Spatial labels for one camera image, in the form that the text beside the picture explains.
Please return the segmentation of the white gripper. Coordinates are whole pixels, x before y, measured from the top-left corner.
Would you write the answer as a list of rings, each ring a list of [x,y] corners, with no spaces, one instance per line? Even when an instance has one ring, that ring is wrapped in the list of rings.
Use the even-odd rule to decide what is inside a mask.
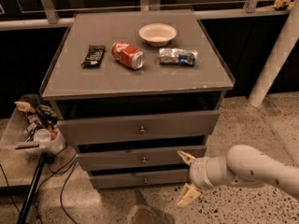
[[[177,199],[178,207],[186,207],[201,195],[201,189],[212,189],[214,185],[207,176],[207,157],[195,158],[193,155],[178,150],[178,155],[190,166],[191,184],[186,183]]]

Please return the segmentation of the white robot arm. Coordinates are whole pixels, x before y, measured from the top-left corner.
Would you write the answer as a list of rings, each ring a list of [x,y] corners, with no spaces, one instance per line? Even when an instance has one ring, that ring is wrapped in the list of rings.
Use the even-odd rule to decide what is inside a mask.
[[[299,168],[276,161],[254,147],[236,145],[226,155],[214,158],[195,158],[182,150],[178,154],[189,165],[190,178],[178,197],[178,207],[187,206],[203,190],[221,185],[261,188],[268,184],[299,200]]]

